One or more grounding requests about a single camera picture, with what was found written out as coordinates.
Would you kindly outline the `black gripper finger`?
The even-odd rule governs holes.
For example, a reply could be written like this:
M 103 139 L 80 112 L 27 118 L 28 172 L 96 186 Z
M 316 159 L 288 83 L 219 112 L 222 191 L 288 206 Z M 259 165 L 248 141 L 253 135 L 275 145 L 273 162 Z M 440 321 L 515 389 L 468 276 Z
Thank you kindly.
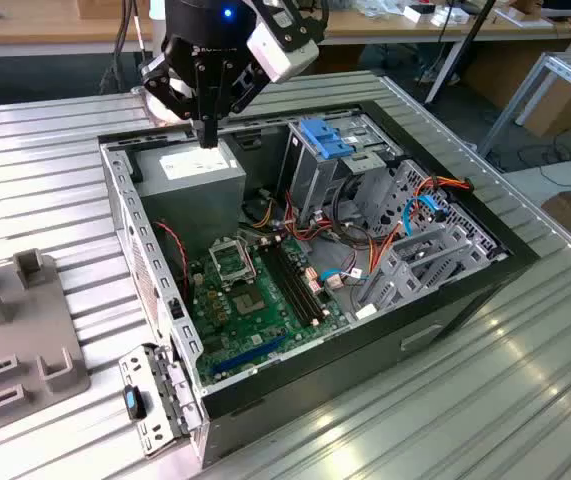
M 218 145 L 219 122 L 230 113 L 242 112 L 269 83 L 269 77 L 255 60 L 245 67 L 239 61 L 223 61 L 214 89 L 213 112 L 208 118 L 208 148 Z
M 141 68 L 142 85 L 166 110 L 183 121 L 189 121 L 199 144 L 211 148 L 211 115 L 201 108 L 200 91 L 182 79 L 171 76 L 172 68 L 160 54 Z

